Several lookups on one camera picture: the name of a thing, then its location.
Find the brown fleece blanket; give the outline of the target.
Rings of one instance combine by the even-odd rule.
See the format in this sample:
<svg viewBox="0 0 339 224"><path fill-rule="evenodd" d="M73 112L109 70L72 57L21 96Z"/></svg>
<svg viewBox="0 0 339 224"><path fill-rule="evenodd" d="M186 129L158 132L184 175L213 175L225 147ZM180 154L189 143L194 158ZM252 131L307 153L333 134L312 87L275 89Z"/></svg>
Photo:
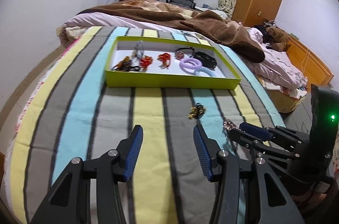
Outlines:
<svg viewBox="0 0 339 224"><path fill-rule="evenodd" d="M224 20L211 10L197 12L156 0L125 0L81 11L82 14L94 12L197 32L217 44L229 47L250 62L262 63L265 59L264 51L250 38L245 27L235 21Z"/></svg>

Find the wooden bed headboard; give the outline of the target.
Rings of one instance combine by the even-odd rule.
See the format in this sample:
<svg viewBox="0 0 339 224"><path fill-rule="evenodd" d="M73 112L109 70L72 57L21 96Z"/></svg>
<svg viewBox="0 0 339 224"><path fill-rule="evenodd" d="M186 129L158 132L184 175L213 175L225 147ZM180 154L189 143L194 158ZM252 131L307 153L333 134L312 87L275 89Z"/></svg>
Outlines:
<svg viewBox="0 0 339 224"><path fill-rule="evenodd" d="M311 91L311 85L328 86L334 77L332 71L327 65L307 46L302 44L300 40L290 36L288 40L288 49L286 51L292 65L297 67L305 77L307 77L307 94L305 97L294 99L286 95L286 92L281 93L276 90L268 90L276 109L280 113L290 113L306 99Z"/></svg>

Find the black fitness band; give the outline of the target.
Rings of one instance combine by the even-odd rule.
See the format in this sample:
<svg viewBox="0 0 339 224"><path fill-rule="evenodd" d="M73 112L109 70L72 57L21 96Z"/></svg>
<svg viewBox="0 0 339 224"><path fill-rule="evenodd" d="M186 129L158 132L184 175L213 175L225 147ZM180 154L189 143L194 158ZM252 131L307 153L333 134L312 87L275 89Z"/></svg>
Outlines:
<svg viewBox="0 0 339 224"><path fill-rule="evenodd" d="M205 52L195 52L193 58L199 60L202 63L203 67L215 69L215 67L217 66L216 59Z"/></svg>

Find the brown teddy bear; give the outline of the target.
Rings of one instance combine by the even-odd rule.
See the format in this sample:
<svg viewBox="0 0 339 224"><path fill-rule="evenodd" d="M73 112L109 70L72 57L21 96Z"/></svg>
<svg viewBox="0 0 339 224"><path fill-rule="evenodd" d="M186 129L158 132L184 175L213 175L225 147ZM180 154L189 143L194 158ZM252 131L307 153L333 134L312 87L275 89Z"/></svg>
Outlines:
<svg viewBox="0 0 339 224"><path fill-rule="evenodd" d="M289 48L290 35L277 27L274 20L263 19L264 29L268 34L268 43L271 49L277 52L286 52Z"/></svg>

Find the green shallow box tray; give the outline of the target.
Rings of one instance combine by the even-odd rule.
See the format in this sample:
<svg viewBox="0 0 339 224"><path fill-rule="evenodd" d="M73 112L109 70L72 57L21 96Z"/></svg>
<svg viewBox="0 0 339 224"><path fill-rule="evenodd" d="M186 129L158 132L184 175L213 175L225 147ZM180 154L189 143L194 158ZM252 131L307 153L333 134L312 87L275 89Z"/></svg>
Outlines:
<svg viewBox="0 0 339 224"><path fill-rule="evenodd" d="M193 58L198 51L216 59L215 69ZM241 78L207 41L119 36L107 58L105 81L108 87L234 90Z"/></svg>

